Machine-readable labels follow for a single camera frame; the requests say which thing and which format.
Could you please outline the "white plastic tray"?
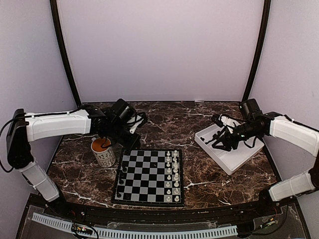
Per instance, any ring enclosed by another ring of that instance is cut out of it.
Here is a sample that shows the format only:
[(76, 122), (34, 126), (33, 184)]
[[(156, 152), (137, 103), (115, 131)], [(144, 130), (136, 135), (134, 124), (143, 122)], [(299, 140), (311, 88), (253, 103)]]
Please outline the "white plastic tray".
[(212, 142), (210, 144), (205, 144), (200, 139), (200, 137), (204, 137), (206, 140), (210, 140), (218, 130), (222, 130), (222, 128), (213, 124), (197, 132), (195, 134), (195, 141), (228, 175), (232, 175), (264, 147), (264, 143), (259, 139), (256, 139), (255, 147), (253, 148), (248, 148), (244, 144), (244, 141), (241, 141), (239, 142), (236, 150), (228, 152), (220, 149), (214, 149), (211, 147)]

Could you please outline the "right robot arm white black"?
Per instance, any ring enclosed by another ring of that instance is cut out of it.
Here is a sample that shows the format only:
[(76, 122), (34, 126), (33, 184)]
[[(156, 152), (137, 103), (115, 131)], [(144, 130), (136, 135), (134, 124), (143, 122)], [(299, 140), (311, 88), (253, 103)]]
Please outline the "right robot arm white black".
[(223, 115), (212, 116), (212, 121), (221, 127), (221, 130), (209, 141), (214, 149), (230, 152), (236, 150), (241, 141), (271, 136), (305, 150), (316, 159), (311, 169), (262, 191), (263, 198), (254, 206), (256, 214), (267, 215), (273, 209), (274, 202), (282, 199), (318, 191), (319, 131), (287, 115), (277, 112), (263, 113), (255, 99), (241, 102), (239, 108), (243, 118), (240, 120), (241, 124), (236, 126), (230, 126), (222, 121)]

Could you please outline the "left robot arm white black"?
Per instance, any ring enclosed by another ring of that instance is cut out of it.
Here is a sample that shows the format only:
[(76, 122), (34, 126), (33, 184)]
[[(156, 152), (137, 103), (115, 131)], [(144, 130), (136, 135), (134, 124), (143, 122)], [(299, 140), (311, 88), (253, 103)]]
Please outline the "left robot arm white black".
[(70, 205), (62, 200), (62, 193), (38, 165), (31, 153), (30, 143), (43, 138), (67, 134), (97, 134), (132, 150), (140, 147), (136, 129), (147, 122), (145, 113), (138, 113), (129, 103), (118, 99), (111, 107), (99, 109), (81, 105), (78, 109), (54, 113), (26, 113), (15, 111), (5, 125), (7, 162), (18, 170), (37, 190), (59, 217), (70, 213)]

